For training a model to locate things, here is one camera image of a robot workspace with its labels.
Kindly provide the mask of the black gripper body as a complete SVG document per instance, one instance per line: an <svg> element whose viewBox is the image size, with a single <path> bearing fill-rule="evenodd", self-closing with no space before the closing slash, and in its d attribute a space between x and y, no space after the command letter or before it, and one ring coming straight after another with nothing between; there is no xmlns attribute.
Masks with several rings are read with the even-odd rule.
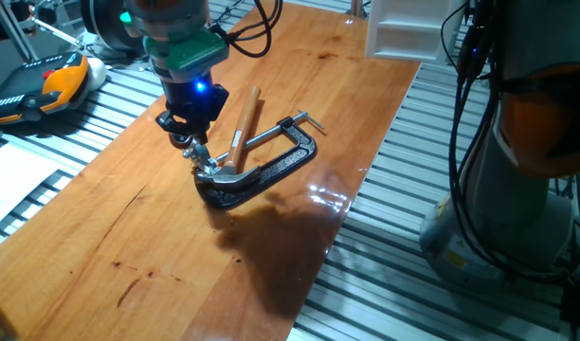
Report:
<svg viewBox="0 0 580 341"><path fill-rule="evenodd" d="M229 96L221 84L212 82L209 71L189 81L162 81L162 86L166 110L186 121L189 127L215 121Z"/></svg>

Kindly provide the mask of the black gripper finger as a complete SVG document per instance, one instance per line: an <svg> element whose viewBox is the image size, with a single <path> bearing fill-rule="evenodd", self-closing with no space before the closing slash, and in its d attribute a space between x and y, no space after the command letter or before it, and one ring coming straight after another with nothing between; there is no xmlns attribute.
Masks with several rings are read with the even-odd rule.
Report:
<svg viewBox="0 0 580 341"><path fill-rule="evenodd" d="M186 121L181 118L176 118L172 111L166 110L160 113L155 122L159 127L165 132L173 135L189 135L189 125Z"/></svg>
<svg viewBox="0 0 580 341"><path fill-rule="evenodd" d="M209 124L197 124L190 136L199 144L205 145L208 143Z"/></svg>

